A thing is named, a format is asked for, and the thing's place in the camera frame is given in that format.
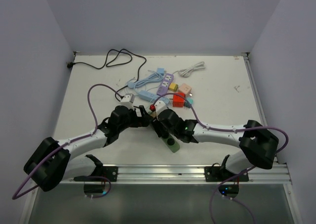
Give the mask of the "dark green cube socket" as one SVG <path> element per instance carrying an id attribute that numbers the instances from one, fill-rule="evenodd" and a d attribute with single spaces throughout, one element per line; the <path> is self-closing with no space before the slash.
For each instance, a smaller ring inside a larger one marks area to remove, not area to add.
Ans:
<path id="1" fill-rule="evenodd" d="M 156 111 L 154 112 L 148 112 L 148 114 L 153 117 L 153 118 L 156 118 L 157 117 L 157 114 L 156 114 Z"/>

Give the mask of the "green power strip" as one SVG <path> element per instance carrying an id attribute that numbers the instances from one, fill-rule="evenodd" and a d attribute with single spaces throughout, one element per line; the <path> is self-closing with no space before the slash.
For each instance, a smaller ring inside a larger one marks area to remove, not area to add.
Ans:
<path id="1" fill-rule="evenodd" d="M 178 150 L 180 150 L 180 144 L 172 135 L 169 135 L 168 137 L 161 137 L 161 140 L 172 153 L 176 153 Z"/>

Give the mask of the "light blue power strip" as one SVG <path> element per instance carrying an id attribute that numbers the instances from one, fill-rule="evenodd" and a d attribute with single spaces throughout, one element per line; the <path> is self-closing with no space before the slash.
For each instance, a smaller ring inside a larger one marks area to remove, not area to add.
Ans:
<path id="1" fill-rule="evenodd" d="M 157 100 L 158 95 L 153 94 L 149 91 L 141 90 L 138 92 L 138 97 L 142 100 L 148 101 L 148 102 L 154 102 Z M 160 97 L 159 100 L 163 101 L 165 104 L 169 104 L 170 100 L 166 97 Z"/>

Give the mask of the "red cube socket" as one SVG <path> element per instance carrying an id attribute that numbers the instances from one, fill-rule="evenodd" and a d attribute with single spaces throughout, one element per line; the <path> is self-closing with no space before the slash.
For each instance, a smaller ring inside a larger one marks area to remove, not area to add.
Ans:
<path id="1" fill-rule="evenodd" d="M 172 106 L 182 108 L 185 103 L 185 94 L 182 92 L 177 92 L 173 94 Z"/>

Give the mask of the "teal plug adapter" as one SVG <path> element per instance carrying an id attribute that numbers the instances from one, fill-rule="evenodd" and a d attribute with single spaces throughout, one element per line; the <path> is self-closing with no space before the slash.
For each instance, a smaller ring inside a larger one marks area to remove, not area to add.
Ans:
<path id="1" fill-rule="evenodd" d="M 190 108 L 190 106 L 193 104 L 193 100 L 191 98 L 186 98 L 185 102 L 184 102 L 184 106 L 187 108 Z"/>

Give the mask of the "yellow plug adapter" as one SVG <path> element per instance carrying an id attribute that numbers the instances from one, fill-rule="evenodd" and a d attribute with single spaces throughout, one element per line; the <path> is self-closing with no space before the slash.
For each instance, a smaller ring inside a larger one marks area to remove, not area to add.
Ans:
<path id="1" fill-rule="evenodd" d="M 171 83 L 170 85 L 169 85 L 169 88 L 168 88 L 170 91 L 172 91 L 172 92 L 176 92 L 177 90 L 178 90 L 178 84 L 176 84 L 176 83 Z"/>

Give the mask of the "pink cube socket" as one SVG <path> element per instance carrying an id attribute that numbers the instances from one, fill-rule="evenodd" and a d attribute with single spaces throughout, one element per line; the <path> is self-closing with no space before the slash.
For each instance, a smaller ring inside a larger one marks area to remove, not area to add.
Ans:
<path id="1" fill-rule="evenodd" d="M 183 93 L 185 95 L 185 97 L 190 97 L 193 95 L 192 94 L 192 87 L 189 86 L 188 84 L 185 84 L 185 83 L 183 83 L 179 86 L 178 91 L 180 93 Z"/>

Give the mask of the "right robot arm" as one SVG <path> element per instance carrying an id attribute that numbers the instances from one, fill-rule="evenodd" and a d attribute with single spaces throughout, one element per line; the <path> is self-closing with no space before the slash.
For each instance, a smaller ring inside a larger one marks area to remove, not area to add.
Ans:
<path id="1" fill-rule="evenodd" d="M 224 180 L 230 181 L 253 166 L 265 170 L 273 166 L 279 139 L 257 121 L 214 128 L 208 123 L 200 124 L 197 119 L 183 120 L 171 109 L 158 110 L 157 119 L 184 143 L 212 142 L 238 148 L 239 152 L 227 155 L 222 162 L 220 175 Z"/>

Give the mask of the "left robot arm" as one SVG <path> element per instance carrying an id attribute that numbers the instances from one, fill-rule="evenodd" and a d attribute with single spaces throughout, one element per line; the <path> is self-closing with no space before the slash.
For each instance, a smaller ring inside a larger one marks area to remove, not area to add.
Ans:
<path id="1" fill-rule="evenodd" d="M 139 110 L 140 116 L 134 109 L 119 105 L 91 132 L 65 140 L 45 138 L 26 162 L 24 172 L 43 191 L 52 190 L 66 178 L 66 169 L 76 157 L 112 144 L 128 128 L 148 127 L 153 117 L 142 105 Z"/>

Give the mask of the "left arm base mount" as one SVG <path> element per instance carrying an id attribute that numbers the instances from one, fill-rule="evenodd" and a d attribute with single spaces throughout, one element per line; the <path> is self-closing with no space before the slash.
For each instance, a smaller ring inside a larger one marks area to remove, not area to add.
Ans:
<path id="1" fill-rule="evenodd" d="M 118 176 L 118 167 L 104 165 L 98 158 L 88 154 L 85 155 L 89 161 L 93 162 L 94 168 L 89 175 L 80 175 L 75 176 L 74 181 L 105 181 L 104 178 L 107 178 L 109 181 L 117 181 Z"/>

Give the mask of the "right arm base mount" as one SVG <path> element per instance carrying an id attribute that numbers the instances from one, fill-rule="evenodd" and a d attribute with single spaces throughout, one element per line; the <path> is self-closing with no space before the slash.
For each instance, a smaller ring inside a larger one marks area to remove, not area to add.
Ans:
<path id="1" fill-rule="evenodd" d="M 243 154 L 227 155 L 221 164 L 215 163 L 204 167 L 206 182 L 222 182 L 242 171 L 245 171 L 252 164 Z"/>

